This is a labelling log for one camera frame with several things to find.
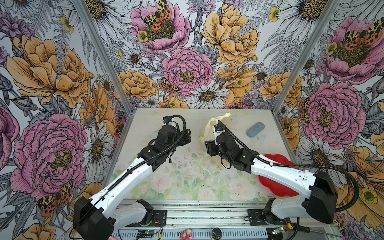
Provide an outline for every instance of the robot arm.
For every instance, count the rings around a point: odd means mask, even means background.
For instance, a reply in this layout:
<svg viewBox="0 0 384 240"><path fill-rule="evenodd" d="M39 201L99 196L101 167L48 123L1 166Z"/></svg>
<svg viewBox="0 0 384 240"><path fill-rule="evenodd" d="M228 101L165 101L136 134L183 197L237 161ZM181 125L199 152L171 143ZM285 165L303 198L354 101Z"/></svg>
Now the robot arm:
<svg viewBox="0 0 384 240"><path fill-rule="evenodd" d="M264 209L269 223L286 217L308 215L323 223L333 222L338 195L327 173L319 171L314 174L307 170L274 166L277 162L264 155L240 148L221 125L213 126L212 130L215 140L205 142L208 154L219 155L237 170L269 178L299 193L296 197L270 199Z"/></svg>
<svg viewBox="0 0 384 240"><path fill-rule="evenodd" d="M190 130L185 129L184 119L182 118L183 131L180 132L172 117L164 117L164 125L157 138L141 150L120 176L90 199L82 197L75 203L73 228L85 240L106 240L114 229L132 223L147 225L150 222L153 207L142 199L128 207L116 207L139 182L163 164L177 146L191 142Z"/></svg>

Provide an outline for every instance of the red object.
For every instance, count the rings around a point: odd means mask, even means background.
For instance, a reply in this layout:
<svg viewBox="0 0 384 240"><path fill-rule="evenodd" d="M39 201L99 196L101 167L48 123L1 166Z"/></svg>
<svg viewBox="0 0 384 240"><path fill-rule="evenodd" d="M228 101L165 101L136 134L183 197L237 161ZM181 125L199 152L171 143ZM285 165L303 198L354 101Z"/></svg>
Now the red object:
<svg viewBox="0 0 384 240"><path fill-rule="evenodd" d="M267 158L274 160L275 162L281 163L281 164L288 164L288 165L296 165L295 163L289 161L286 157L280 154L266 154L264 155ZM271 179L268 179L266 177L259 176L259 181L261 184L269 188L273 194L279 197L285 197L285 196L290 196L294 197L299 195L297 192L294 190L290 189L289 187L286 187L284 185L281 185L280 183L277 183L275 181L272 181Z"/></svg>

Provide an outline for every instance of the floral tabletop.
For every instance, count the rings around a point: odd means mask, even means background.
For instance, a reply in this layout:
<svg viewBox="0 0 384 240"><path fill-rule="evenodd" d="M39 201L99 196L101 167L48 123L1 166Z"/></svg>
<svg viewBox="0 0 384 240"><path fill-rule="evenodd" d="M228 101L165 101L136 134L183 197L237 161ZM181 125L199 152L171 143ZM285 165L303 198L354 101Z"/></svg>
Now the floral tabletop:
<svg viewBox="0 0 384 240"><path fill-rule="evenodd" d="M225 169L220 163L220 157L210 157L203 141L199 139L204 136L205 126L212 117L228 112L232 114L232 131L251 149L263 154L282 154L289 157L269 110L139 108L110 181L131 164L137 153L151 139L157 137L164 116L179 114L185 118L187 128L191 129L192 142L178 147L172 156L172 163L167 161L162 164L139 183L127 198L266 201L273 194L260 184L256 175L236 170L234 167ZM257 136L249 138L245 132L257 122L264 123L265 129Z"/></svg>

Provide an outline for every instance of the black cable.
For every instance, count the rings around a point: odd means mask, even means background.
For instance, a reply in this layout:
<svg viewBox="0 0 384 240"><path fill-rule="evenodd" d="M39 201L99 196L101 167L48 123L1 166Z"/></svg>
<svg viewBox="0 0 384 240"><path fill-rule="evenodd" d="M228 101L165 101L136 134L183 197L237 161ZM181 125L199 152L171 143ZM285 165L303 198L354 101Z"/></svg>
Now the black cable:
<svg viewBox="0 0 384 240"><path fill-rule="evenodd" d="M297 231L299 230L299 223L300 223L299 216L296 217L296 223L297 223L297 227L295 228L295 231L293 232L292 236L290 236L287 240L292 240L296 236Z"/></svg>
<svg viewBox="0 0 384 240"><path fill-rule="evenodd" d="M118 234L119 234L120 240L122 240L122 237L120 236L120 229L118 229Z"/></svg>
<svg viewBox="0 0 384 240"><path fill-rule="evenodd" d="M80 220L77 222L77 223L75 223L74 225L73 225L73 228L72 228L72 230L70 231L70 239L73 239L73 240L77 240L77 239L83 239L82 237L81 238L72 238L71 237L71 234L72 234L72 231L74 230L74 227L76 226L76 225L78 225L79 224L79 222L81 222L81 220L83 220L83 218L87 215L87 213L88 212L90 212L90 210L101 200L101 199L104 199L104 197L108 194L108 192L110 192L112 189L114 189L114 187L116 187L124 178L126 178L129 174L131 174L133 171L135 171L136 169L138 169L139 167L141 167L142 165L144 165L144 164L146 164L147 162L149 162L150 160L152 160L152 159L154 159L154 158L157 158L157 157L159 157L159 156L161 156L162 154L164 154L164 153L166 153L166 152L168 152L169 150L171 150L174 146L176 146L176 144L178 144L179 142L180 142L180 140L183 138L183 136L184 136L184 134L185 134L185 131L186 131L186 128L187 128L187 123L185 122L185 119L182 117L182 116L180 116L180 115L173 115L173 116L171 116L170 117L170 119L172 119L172 118L180 118L181 119L181 121L183 121L183 131L182 131L182 133L180 134L180 136L176 139L176 141L175 142L173 142L169 147L167 147L166 149L164 149L163 151L161 151L161 152L159 152L158 154L156 154L155 156L153 156L153 157L150 157L150 158L148 158L147 160L144 160L144 161L142 161L141 163L139 163L139 164L137 164L137 165L135 165L135 166L133 166L132 168L130 168L130 169L127 169L127 172L123 175L123 176L121 176L114 184L112 184L109 188L108 188L108 191L95 203L95 204L93 204L92 205L92 207L90 207L89 209L88 209L88 211L80 218Z"/></svg>
<svg viewBox="0 0 384 240"><path fill-rule="evenodd" d="M242 147L244 147L248 152L250 152L256 159L262 161L263 163L270 164L270 161L267 161L267 160L259 157L258 152L252 151L251 149L249 149L249 147L247 147L240 139L238 139L221 121L217 121L217 122L220 124L220 126L222 128L224 128L224 130L229 135L231 135ZM280 164L280 163L275 163L275 162L273 163L273 166L276 166L276 167L293 167L293 165ZM347 210L348 208L353 206L359 198L359 183L349 172L345 171L344 169L339 169L337 167L330 166L330 165L317 165L317 164L299 164L299 165L294 165L294 167L300 167L300 168L301 167L318 167L318 168L332 169L332 170L341 172L342 174L345 174L345 176L347 176L352 181L353 187L354 187L352 199L346 205L336 208L335 212L341 212L341 211Z"/></svg>

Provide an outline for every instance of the pink peony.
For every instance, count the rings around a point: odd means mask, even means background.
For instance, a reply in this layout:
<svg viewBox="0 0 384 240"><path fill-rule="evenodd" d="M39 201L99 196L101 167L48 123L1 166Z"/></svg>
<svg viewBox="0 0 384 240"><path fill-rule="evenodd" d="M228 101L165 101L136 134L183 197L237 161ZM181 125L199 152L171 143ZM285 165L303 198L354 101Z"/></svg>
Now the pink peony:
<svg viewBox="0 0 384 240"><path fill-rule="evenodd" d="M209 58L192 48L179 48L162 62L164 77L178 86L180 95L188 96L192 90L209 85L212 81L212 64Z"/></svg>
<svg viewBox="0 0 384 240"><path fill-rule="evenodd" d="M328 48L322 69L327 76L338 81L348 81L353 85L366 82L384 68L384 37L373 45L358 45L354 50L345 49L345 34L348 31L362 32L374 22L365 23L347 17L328 39Z"/></svg>
<svg viewBox="0 0 384 240"><path fill-rule="evenodd" d="M310 122L304 124L307 136L315 135L335 150L349 146L363 130L366 119L357 89L347 83L322 83L310 97L308 116Z"/></svg>
<svg viewBox="0 0 384 240"><path fill-rule="evenodd" d="M0 171L11 156L12 142L19 135L19 131L19 123L15 117L0 105Z"/></svg>
<svg viewBox="0 0 384 240"><path fill-rule="evenodd" d="M167 3L168 7L172 11L171 23L174 26L174 33L171 38L163 37L155 39L154 41L146 39L143 44L147 48L148 52L152 54L158 55L163 52L172 52L178 47L185 46L189 39L189 18L184 18L184 15L180 13L180 9L177 4L173 6L170 1L167 1ZM149 15L155 15L156 11L157 3L154 7L148 5L147 8L144 8L141 5L140 8L133 8L131 10L131 25L133 26L133 28L131 28L131 32L137 35L140 31L147 31L147 25L144 23L143 18Z"/></svg>
<svg viewBox="0 0 384 240"><path fill-rule="evenodd" d="M77 187L84 175L83 127L65 114L54 114L25 128L15 143L17 169L11 175L11 189L31 194L37 200L59 192L69 181Z"/></svg>

